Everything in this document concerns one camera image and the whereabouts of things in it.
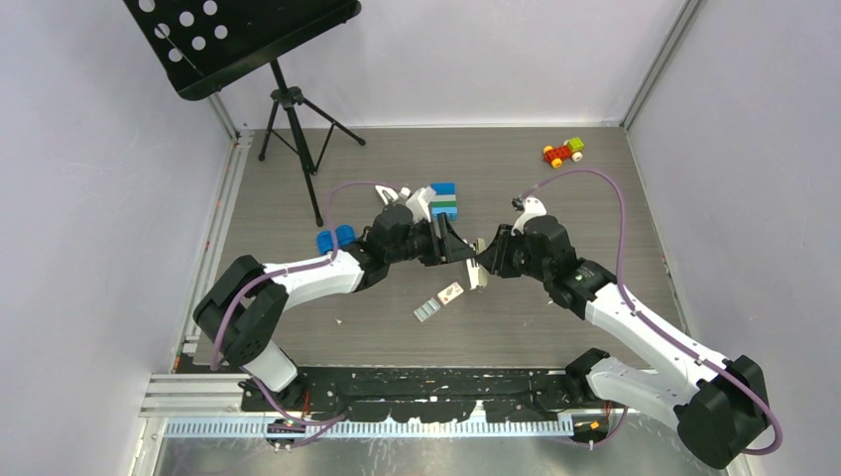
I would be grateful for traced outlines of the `beige white stapler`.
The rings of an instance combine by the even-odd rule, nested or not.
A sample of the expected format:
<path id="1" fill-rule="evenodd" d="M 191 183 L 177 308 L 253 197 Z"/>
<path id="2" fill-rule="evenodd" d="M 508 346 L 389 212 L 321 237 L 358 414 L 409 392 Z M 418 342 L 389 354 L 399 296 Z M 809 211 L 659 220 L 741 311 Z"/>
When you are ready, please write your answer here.
<path id="1" fill-rule="evenodd" d="M 477 238 L 470 244 L 471 249 L 476 255 L 479 255 L 486 249 L 486 242 L 483 238 Z M 469 290 L 476 291 L 484 289 L 488 282 L 487 271 L 478 263 L 477 258 L 473 257 L 466 261 Z"/>

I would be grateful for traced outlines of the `white staple box sleeve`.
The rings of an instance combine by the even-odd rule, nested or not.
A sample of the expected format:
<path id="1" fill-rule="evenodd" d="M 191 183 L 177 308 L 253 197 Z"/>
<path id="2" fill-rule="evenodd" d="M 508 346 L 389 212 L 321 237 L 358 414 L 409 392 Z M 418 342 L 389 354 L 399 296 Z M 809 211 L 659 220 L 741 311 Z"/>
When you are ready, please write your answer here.
<path id="1" fill-rule="evenodd" d="M 462 294 L 463 287 L 459 283 L 455 282 L 440 291 L 437 294 L 437 299 L 441 304 L 448 305 L 451 301 L 460 297 Z"/>

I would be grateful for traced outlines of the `staple tray with staples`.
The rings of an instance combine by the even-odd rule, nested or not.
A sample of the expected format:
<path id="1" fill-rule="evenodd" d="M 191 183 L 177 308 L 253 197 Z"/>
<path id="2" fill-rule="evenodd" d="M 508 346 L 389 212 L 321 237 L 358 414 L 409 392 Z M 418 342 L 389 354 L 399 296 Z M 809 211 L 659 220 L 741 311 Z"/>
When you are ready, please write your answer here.
<path id="1" fill-rule="evenodd" d="M 435 297 L 431 297 L 414 310 L 414 316 L 419 322 L 425 322 L 440 310 L 440 302 Z"/>

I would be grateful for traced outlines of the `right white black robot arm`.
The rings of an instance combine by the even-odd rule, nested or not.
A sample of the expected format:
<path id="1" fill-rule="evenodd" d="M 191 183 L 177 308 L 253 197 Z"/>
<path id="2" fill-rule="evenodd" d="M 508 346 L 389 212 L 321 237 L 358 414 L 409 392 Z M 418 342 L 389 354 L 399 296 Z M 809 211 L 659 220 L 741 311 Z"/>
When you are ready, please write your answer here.
<path id="1" fill-rule="evenodd" d="M 653 368 L 643 372 L 591 349 L 569 364 L 566 393 L 580 407 L 613 401 L 676 431 L 701 462 L 726 468 L 772 425 L 765 376 L 746 355 L 731 360 L 694 341 L 577 256 L 553 216 L 502 225 L 477 256 L 490 274 L 539 281 L 562 308 L 612 334 Z"/>

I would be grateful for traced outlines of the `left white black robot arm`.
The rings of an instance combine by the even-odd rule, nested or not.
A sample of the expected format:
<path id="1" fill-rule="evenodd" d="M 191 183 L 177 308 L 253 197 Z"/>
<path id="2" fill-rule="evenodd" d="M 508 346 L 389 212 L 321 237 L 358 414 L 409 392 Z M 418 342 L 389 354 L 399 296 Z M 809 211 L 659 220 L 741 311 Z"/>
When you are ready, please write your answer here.
<path id="1" fill-rule="evenodd" d="M 388 205 L 361 237 L 330 254 L 282 265 L 264 265 L 251 255 L 237 258 L 195 307 L 192 319 L 213 340 L 217 357 L 261 381 L 268 400 L 290 411 L 302 402 L 304 385 L 294 361 L 272 340 L 285 311 L 365 291 L 397 263 L 432 267 L 475 255 L 446 215 L 416 218 L 404 205 Z"/>

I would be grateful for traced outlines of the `blue green brick stack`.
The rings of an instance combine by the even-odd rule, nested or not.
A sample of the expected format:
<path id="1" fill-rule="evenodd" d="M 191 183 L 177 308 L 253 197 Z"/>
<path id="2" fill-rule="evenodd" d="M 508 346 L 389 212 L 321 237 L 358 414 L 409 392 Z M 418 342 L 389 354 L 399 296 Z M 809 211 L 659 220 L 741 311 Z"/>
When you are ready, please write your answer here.
<path id="1" fill-rule="evenodd" d="M 434 182 L 430 185 L 435 196 L 430 204 L 430 214 L 433 219 L 444 214 L 450 222 L 458 217 L 456 185 L 454 182 Z"/>

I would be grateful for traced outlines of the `white staple remover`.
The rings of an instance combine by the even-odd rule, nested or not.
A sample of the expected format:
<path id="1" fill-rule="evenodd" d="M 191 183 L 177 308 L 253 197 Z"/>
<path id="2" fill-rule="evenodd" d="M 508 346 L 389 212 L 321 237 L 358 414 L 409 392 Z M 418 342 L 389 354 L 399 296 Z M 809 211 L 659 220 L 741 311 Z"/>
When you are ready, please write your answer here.
<path id="1" fill-rule="evenodd" d="M 401 199 L 400 194 L 394 189 L 385 185 L 375 185 L 375 192 L 385 205 L 396 203 Z"/>

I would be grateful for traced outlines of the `blue toy car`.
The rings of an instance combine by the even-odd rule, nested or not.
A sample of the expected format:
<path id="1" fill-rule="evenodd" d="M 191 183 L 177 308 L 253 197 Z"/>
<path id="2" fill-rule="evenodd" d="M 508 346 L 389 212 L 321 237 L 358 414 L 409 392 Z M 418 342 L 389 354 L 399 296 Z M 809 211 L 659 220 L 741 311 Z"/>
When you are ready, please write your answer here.
<path id="1" fill-rule="evenodd" d="M 354 228 L 349 224 L 338 225 L 333 231 L 323 230 L 316 236 L 316 247 L 320 255 L 331 253 L 336 247 L 343 247 L 357 238 Z"/>

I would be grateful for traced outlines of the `red green toy car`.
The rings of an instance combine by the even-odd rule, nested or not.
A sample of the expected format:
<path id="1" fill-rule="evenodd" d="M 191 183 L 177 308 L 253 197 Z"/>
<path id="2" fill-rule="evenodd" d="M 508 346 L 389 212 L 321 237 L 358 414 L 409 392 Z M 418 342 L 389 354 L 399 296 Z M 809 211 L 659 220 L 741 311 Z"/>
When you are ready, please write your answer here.
<path id="1" fill-rule="evenodd" d="M 553 169 L 559 169 L 568 161 L 574 163 L 583 159 L 584 142 L 579 137 L 565 140 L 560 146 L 547 145 L 542 150 L 543 160 Z"/>

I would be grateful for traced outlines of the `black music stand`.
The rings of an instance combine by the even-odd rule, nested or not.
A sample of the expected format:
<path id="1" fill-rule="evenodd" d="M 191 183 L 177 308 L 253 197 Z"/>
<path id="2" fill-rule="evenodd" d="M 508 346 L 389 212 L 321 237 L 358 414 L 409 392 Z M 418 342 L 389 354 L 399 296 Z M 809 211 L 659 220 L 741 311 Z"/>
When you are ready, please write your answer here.
<path id="1" fill-rule="evenodd" d="M 125 4 L 165 70 L 177 95 L 198 101 L 268 66 L 276 82 L 265 137 L 276 136 L 275 121 L 284 111 L 293 138 L 288 148 L 298 156 L 317 226 L 323 226 L 312 177 L 322 158 L 307 144 L 297 109 L 305 106 L 358 145 L 365 140 L 287 84 L 281 56 L 358 16 L 358 1 L 139 1 Z"/>

